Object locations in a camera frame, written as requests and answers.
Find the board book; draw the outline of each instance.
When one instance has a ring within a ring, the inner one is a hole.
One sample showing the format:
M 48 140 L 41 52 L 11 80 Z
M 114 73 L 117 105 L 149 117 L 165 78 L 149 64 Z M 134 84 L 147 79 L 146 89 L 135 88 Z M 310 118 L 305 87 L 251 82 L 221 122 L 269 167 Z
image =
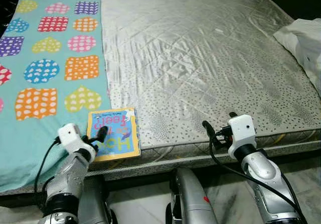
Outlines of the board book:
M 104 143 L 94 142 L 99 148 L 96 162 L 140 155 L 136 111 L 133 107 L 90 112 L 87 136 L 94 137 L 103 126 L 108 127 L 108 132 Z

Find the yellow heart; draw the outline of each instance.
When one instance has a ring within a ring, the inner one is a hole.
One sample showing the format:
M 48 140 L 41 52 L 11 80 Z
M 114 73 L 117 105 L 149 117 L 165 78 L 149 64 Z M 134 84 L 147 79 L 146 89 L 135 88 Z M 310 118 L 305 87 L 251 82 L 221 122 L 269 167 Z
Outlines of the yellow heart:
M 65 98 L 65 107 L 69 112 L 78 112 L 82 106 L 93 111 L 101 105 L 101 96 L 81 85 Z
M 37 2 L 31 0 L 22 0 L 17 6 L 16 12 L 27 13 L 31 12 L 38 7 Z
M 36 42 L 32 46 L 32 51 L 34 53 L 45 52 L 45 51 L 54 53 L 54 52 L 58 52 L 60 48 L 61 48 L 61 42 L 59 42 L 58 40 L 52 37 L 46 37 L 45 39 L 42 39 Z

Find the tiled floor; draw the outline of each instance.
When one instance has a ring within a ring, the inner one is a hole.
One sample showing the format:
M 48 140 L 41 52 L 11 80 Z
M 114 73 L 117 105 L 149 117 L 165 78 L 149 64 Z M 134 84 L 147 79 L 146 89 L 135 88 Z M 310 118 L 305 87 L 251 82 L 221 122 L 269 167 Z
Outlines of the tiled floor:
M 288 177 L 309 224 L 321 219 L 321 159 L 280 165 Z M 251 189 L 232 174 L 215 178 L 205 191 L 211 201 L 219 224 L 263 223 L 251 196 Z M 119 224 L 165 223 L 165 208 L 170 201 L 167 182 L 129 188 L 110 194 L 111 208 Z M 35 206 L 7 209 L 0 207 L 0 223 L 34 224 L 41 218 Z

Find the pillow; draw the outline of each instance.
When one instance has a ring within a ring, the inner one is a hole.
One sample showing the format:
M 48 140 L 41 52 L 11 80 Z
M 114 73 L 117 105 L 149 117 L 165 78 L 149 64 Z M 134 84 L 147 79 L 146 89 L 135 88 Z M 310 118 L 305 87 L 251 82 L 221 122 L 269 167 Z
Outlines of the pillow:
M 296 58 L 321 96 L 321 19 L 298 19 L 274 37 Z

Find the gray patterned mattress cover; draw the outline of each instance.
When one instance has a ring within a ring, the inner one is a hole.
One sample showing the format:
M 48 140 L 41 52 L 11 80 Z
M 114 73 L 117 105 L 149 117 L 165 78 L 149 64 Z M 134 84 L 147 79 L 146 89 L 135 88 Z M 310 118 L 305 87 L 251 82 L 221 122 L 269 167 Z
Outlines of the gray patterned mattress cover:
M 88 175 L 210 165 L 202 121 L 218 130 L 231 111 L 254 117 L 260 148 L 319 148 L 320 99 L 273 38 L 293 19 L 270 0 L 102 1 L 111 105 L 136 108 L 141 156 L 93 165 Z

